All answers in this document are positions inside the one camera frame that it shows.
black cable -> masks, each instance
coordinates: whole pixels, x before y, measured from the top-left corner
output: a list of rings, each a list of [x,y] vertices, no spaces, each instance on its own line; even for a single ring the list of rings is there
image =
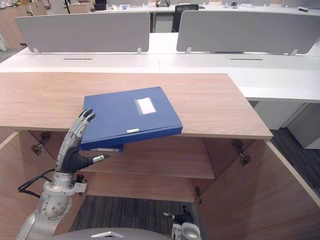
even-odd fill
[[[19,193],[24,193],[24,194],[30,194],[30,195],[32,195],[32,196],[35,196],[36,198],[40,198],[40,196],[38,195],[38,194],[36,194],[35,192],[33,192],[33,191],[29,191],[29,190],[22,190],[22,191],[20,191]]]
[[[42,174],[40,174],[40,175],[32,178],[31,180],[25,182],[24,184],[21,184],[21,185],[17,188],[18,192],[19,192],[19,193],[30,194],[30,195],[32,195],[32,196],[34,196],[34,197],[37,197],[37,198],[39,199],[40,196],[39,196],[38,194],[34,193],[33,191],[27,190],[27,188],[28,188],[29,186],[31,186],[31,185],[32,185],[35,181],[37,181],[38,179],[46,179],[47,181],[51,182],[51,180],[50,180],[47,176],[45,176],[45,175],[46,175],[47,173],[50,173],[50,172],[54,171],[54,170],[55,170],[54,168],[53,168],[53,169],[49,169],[49,170],[45,171],[44,173],[42,173]]]

white desk surface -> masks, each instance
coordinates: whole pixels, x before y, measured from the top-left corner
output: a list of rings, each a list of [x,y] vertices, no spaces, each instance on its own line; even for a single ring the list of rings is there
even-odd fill
[[[203,5],[205,9],[199,9],[199,11],[248,11],[248,12],[272,12],[272,13],[299,13],[299,14],[320,14],[320,11],[312,10],[311,13],[299,11],[296,7],[281,7],[281,4],[270,4],[270,6],[253,6],[245,7],[240,6],[239,8],[224,8],[221,2],[210,2],[209,4]],[[175,5],[169,7],[156,7],[154,6],[136,6],[122,9],[117,7],[115,9],[108,8],[107,10],[96,11],[96,13],[112,13],[112,12],[149,12],[149,13],[174,13]]]
[[[248,100],[320,103],[320,42],[296,56],[185,54],[176,51],[177,39],[177,33],[151,33],[149,52],[143,54],[35,55],[25,48],[0,63],[0,72],[227,73]],[[263,60],[229,59],[256,56]]]

office chair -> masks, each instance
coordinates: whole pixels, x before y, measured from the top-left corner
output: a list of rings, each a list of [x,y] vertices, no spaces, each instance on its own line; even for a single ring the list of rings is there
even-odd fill
[[[199,10],[198,4],[186,4],[175,6],[173,22],[172,22],[172,33],[178,33],[181,21],[181,15],[186,10]]]
[[[96,11],[106,10],[107,9],[107,0],[95,0],[94,9]]]

wooden cabinet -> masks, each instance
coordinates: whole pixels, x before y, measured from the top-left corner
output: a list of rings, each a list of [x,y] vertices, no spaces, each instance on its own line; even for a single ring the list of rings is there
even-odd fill
[[[16,17],[27,15],[25,5],[0,10],[0,33],[10,49],[22,48],[20,43],[24,43],[25,40],[16,25]]]
[[[41,16],[41,15],[47,15],[47,11],[45,9],[44,2],[36,1],[36,2],[30,2],[27,4],[27,7],[29,8],[29,12],[32,12],[34,16]]]
[[[79,3],[78,1],[69,5],[71,14],[87,14],[91,9],[94,9],[94,1]]]
[[[25,42],[16,24],[16,18],[30,16],[27,12],[33,13],[34,16],[47,14],[42,0],[0,10],[0,33],[10,49],[20,49],[20,43]]]
[[[34,207],[26,205],[24,215],[13,216],[6,209],[20,209],[23,202],[4,199],[55,166],[84,96],[155,86],[179,115],[182,134],[128,143],[124,152],[83,169],[88,195],[195,202],[209,240],[320,238],[319,198],[268,141],[269,130],[226,74],[0,73],[0,84],[0,126],[22,130],[0,147],[0,188],[6,189],[0,195],[0,226],[11,221],[1,239],[14,238]],[[52,137],[36,156],[30,147],[42,130]],[[243,142],[247,164],[234,139]],[[17,178],[8,174],[15,171]],[[75,202],[59,233],[68,230],[82,201]]]

cabinet hinge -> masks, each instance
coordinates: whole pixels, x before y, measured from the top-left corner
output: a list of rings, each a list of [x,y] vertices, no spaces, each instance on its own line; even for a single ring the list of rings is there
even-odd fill
[[[32,145],[31,146],[31,150],[37,155],[39,156],[41,154],[42,151],[42,147],[44,145],[46,145],[46,143],[49,141],[50,137],[51,137],[51,132],[50,131],[45,131],[43,133],[41,133],[40,135],[40,143],[38,145]]]
[[[198,201],[199,204],[202,204],[202,199],[200,197],[200,188],[196,186],[194,190],[195,190],[196,200]]]
[[[251,162],[251,157],[249,155],[244,154],[244,144],[241,140],[238,140],[238,139],[234,140],[233,148],[235,149],[236,153],[239,155],[242,166],[246,166],[248,163]]]

